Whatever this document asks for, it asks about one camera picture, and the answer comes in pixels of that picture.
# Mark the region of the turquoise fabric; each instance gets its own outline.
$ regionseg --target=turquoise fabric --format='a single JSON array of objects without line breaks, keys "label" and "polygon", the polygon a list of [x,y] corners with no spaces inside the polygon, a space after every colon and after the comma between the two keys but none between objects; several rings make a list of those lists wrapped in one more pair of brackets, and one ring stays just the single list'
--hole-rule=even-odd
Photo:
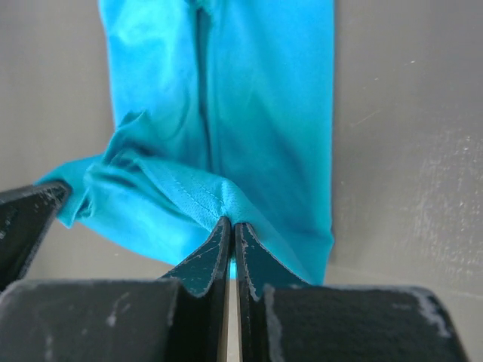
[{"label": "turquoise fabric", "polygon": [[41,182],[59,218],[177,264],[221,216],[320,284],[331,235],[332,0],[101,0],[115,133]]}]

